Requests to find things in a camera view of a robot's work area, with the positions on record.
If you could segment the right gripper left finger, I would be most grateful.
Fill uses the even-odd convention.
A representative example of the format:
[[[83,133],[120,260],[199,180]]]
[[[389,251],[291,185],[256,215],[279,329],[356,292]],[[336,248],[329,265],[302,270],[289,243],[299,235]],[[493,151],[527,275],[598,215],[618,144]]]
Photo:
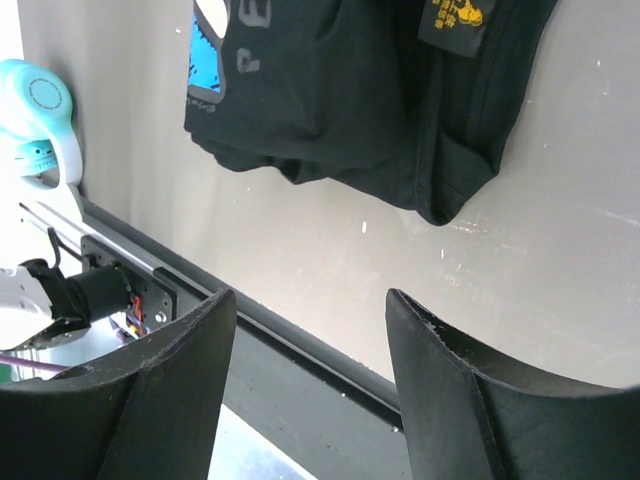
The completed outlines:
[[[207,478],[235,329],[222,290],[51,379],[2,385],[2,478]]]

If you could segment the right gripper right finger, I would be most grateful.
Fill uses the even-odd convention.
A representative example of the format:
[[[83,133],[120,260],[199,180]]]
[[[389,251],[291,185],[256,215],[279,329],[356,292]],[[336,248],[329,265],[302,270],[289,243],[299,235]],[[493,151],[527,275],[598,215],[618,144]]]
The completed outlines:
[[[554,374],[386,297],[394,382],[416,479],[635,479],[639,390]]]

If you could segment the black daisy print t-shirt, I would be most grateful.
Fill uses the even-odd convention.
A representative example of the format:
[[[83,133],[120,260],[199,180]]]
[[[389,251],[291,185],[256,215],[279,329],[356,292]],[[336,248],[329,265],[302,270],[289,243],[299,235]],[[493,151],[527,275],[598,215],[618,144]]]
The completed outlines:
[[[197,1],[185,130],[435,226],[499,173],[552,1]]]

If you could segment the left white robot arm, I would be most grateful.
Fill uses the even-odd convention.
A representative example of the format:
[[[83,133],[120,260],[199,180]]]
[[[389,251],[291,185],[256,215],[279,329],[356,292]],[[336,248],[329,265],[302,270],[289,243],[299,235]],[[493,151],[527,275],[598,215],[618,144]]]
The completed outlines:
[[[66,277],[33,259],[1,270],[1,350],[43,349],[75,340],[127,308],[132,288],[117,265]]]

